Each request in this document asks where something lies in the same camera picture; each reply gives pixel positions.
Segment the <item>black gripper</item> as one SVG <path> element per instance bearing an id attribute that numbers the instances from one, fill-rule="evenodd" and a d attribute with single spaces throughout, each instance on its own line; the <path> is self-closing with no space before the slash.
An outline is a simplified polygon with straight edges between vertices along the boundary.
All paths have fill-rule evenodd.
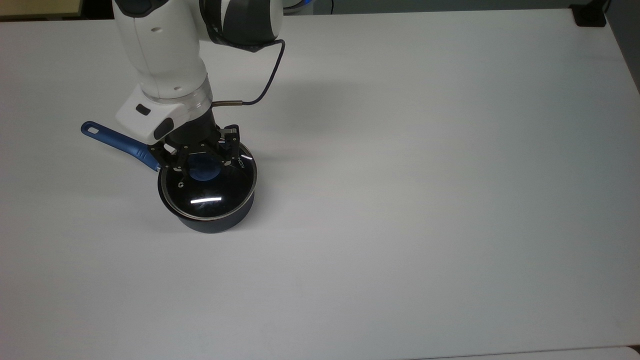
<path id="1" fill-rule="evenodd" d="M 215 121 L 213 111 L 206 111 L 170 132 L 164 138 L 164 143 L 158 144 L 158 182 L 162 182 L 166 175 L 177 173 L 182 174 L 182 180 L 188 180 L 188 158 L 191 150 L 198 150 L 205 141 L 218 142 L 219 163 L 222 166 L 237 166 L 242 169 L 239 126 L 232 124 L 220 127 Z"/>

